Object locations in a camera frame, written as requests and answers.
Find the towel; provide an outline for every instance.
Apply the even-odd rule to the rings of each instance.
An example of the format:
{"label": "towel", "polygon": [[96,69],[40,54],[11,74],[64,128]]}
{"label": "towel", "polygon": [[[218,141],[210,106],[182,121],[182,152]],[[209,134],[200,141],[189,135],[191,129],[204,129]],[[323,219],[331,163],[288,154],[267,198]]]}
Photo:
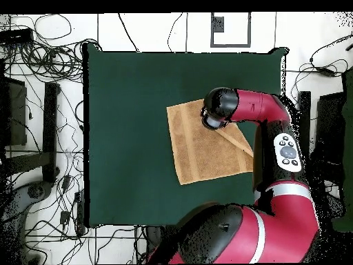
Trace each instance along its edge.
{"label": "towel", "polygon": [[176,175],[181,185],[252,172],[253,152],[236,123],[208,130],[203,100],[167,107]]}

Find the green table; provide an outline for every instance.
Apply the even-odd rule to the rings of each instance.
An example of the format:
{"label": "green table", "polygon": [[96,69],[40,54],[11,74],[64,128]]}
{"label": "green table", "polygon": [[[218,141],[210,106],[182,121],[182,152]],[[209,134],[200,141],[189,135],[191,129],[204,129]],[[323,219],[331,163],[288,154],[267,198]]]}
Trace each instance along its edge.
{"label": "green table", "polygon": [[[88,45],[90,225],[175,224],[208,201],[253,204],[252,173],[179,184],[166,107],[219,86],[279,95],[285,53],[99,52]],[[255,125],[239,128],[252,145]]]}

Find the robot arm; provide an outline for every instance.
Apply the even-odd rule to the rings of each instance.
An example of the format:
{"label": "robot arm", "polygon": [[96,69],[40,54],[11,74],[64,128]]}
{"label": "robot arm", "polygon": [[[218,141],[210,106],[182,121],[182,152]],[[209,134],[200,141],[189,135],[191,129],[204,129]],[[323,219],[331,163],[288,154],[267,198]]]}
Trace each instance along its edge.
{"label": "robot arm", "polygon": [[182,227],[178,251],[167,263],[300,262],[319,226],[284,105],[274,95],[216,88],[201,116],[210,130],[238,121],[258,125],[252,188],[259,209],[228,204],[203,210]]}

